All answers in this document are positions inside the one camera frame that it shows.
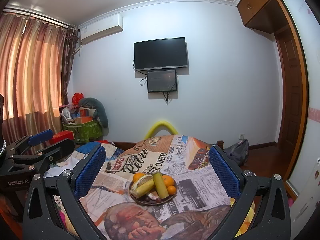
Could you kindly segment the purple ceramic plate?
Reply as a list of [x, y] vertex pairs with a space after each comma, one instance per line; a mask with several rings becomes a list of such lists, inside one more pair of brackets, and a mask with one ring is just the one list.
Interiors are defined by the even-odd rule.
[[[129, 194], [130, 194], [131, 198], [132, 198], [135, 202], [137, 202], [139, 205], [154, 206], [154, 205], [164, 204], [164, 203], [172, 200], [172, 199], [176, 196], [176, 194], [177, 194], [177, 192], [176, 192], [176, 194], [173, 195], [173, 196], [170, 196], [170, 195], [169, 195], [169, 197], [167, 197], [167, 198], [165, 198], [165, 199], [162, 199], [162, 202], [161, 202], [161, 203], [156, 203], [156, 201], [151, 200], [146, 194], [137, 199], [137, 198], [135, 198], [135, 197], [130, 193], [131, 186], [132, 186], [133, 183], [134, 183], [134, 182], [132, 181], [131, 184], [130, 184]], [[153, 188], [152, 190], [150, 190], [149, 192], [152, 192], [152, 191], [156, 191], [156, 187], [154, 187], [154, 188]]]

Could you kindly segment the grey backpack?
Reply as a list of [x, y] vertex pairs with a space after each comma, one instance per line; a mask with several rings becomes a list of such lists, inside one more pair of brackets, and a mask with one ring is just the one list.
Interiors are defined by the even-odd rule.
[[225, 148], [223, 152], [229, 159], [235, 161], [239, 166], [244, 166], [248, 159], [249, 142], [247, 139]]

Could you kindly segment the small wall monitor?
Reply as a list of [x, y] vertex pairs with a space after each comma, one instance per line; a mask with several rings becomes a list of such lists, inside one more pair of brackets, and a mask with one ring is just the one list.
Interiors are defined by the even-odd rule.
[[177, 73], [175, 69], [149, 71], [146, 77], [149, 93], [177, 91]]

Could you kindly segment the pomelo segment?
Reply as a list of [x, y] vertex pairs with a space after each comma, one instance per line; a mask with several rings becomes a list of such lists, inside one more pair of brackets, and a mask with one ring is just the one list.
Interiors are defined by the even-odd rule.
[[154, 201], [156, 201], [156, 200], [159, 198], [159, 196], [158, 196], [158, 194], [157, 194], [156, 191], [148, 192], [146, 195], [147, 195], [151, 200], [154, 200]]
[[135, 191], [136, 188], [142, 186], [145, 183], [147, 183], [147, 185], [154, 185], [153, 176], [151, 174], [145, 174], [144, 176], [139, 178], [137, 181], [135, 181], [132, 184], [130, 191]]

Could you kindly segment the green storage box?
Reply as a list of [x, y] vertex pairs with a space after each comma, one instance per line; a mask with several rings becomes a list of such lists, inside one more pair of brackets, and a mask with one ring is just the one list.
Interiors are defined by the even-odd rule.
[[62, 129], [73, 132], [74, 141], [77, 144], [95, 141], [103, 136], [103, 129], [97, 120], [92, 120], [84, 124], [63, 124]]

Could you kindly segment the small orange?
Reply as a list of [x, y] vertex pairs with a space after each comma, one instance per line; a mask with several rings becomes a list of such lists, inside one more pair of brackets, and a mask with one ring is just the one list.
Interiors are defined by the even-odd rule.
[[176, 189], [176, 187], [174, 185], [170, 185], [170, 186], [167, 187], [167, 192], [168, 192], [168, 194], [170, 196], [173, 196], [173, 195], [176, 194], [177, 189]]

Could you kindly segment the newspaper print blanket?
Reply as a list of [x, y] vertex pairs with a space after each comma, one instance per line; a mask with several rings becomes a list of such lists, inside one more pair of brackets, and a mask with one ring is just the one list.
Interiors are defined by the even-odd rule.
[[79, 201], [108, 239], [207, 239], [235, 203], [209, 163], [210, 145], [185, 135], [152, 137], [127, 150], [89, 142], [46, 176], [73, 168], [96, 146], [106, 158]]

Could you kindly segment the red and blue box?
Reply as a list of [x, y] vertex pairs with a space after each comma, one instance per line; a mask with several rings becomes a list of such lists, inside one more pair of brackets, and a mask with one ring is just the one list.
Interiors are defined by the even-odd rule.
[[59, 133], [54, 134], [52, 139], [49, 140], [49, 143], [51, 145], [53, 145], [53, 144], [60, 142], [64, 139], [74, 140], [74, 133], [72, 131], [68, 131], [68, 130], [61, 131]]

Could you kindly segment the large orange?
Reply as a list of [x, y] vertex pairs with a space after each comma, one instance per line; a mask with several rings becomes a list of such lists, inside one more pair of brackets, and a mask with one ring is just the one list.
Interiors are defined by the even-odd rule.
[[175, 185], [175, 181], [174, 181], [174, 179], [173, 179], [171, 176], [162, 175], [162, 178], [163, 178], [163, 180], [164, 180], [164, 183], [165, 183], [166, 188]]

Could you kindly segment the red plush toy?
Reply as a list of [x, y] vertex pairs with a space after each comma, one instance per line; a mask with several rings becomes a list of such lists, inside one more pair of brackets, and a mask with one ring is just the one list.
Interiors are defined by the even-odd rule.
[[84, 98], [84, 95], [82, 93], [75, 93], [73, 96], [72, 96], [72, 104], [73, 105], [78, 105], [79, 104], [79, 101], [81, 99]]

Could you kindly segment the white air conditioner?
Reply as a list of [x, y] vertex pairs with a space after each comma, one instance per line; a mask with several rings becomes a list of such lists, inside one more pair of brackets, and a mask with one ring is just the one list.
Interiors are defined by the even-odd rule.
[[80, 44], [88, 44], [100, 38], [122, 32], [123, 16], [121, 14], [116, 14], [90, 23], [85, 23], [80, 30]]

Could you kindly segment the orange striped curtain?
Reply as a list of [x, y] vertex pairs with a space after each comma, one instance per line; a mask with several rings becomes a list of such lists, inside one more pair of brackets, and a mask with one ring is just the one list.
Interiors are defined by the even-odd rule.
[[3, 137], [8, 144], [47, 129], [61, 131], [60, 106], [77, 43], [68, 29], [39, 18], [1, 13], [1, 94]]

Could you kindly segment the yellow-green banana back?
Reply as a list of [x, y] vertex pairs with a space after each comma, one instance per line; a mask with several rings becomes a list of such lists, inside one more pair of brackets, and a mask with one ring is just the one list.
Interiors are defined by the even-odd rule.
[[164, 179], [160, 172], [156, 172], [153, 174], [153, 181], [156, 187], [157, 194], [159, 198], [165, 199], [169, 197], [169, 193], [167, 191], [167, 187], [165, 185]]

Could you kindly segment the medium orange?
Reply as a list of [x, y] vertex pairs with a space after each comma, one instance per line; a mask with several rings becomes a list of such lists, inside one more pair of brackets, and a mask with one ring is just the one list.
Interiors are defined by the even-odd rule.
[[132, 178], [132, 181], [133, 182], [136, 182], [137, 180], [139, 180], [140, 178], [142, 178], [145, 174], [144, 173], [135, 173], [133, 178]]

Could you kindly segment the grey plush toy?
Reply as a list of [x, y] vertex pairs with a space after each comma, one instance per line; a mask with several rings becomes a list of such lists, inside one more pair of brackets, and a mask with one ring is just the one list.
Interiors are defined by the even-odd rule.
[[79, 101], [79, 106], [94, 109], [93, 118], [99, 120], [103, 128], [108, 128], [108, 119], [103, 104], [95, 98], [83, 98]]

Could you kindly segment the black wall television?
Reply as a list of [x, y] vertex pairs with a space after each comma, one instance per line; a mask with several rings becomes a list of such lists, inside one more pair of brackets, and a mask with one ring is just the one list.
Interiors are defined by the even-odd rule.
[[135, 72], [188, 67], [184, 37], [135, 42], [133, 50]]

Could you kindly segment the yellow banana front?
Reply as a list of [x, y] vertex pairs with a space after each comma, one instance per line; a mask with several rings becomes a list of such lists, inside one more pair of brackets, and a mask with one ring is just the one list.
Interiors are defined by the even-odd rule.
[[135, 191], [130, 191], [130, 193], [135, 197], [135, 198], [140, 198], [143, 195], [147, 194], [150, 190], [152, 190], [155, 187], [154, 185], [147, 185], [147, 183], [143, 184], [142, 186], [138, 187], [135, 189]]

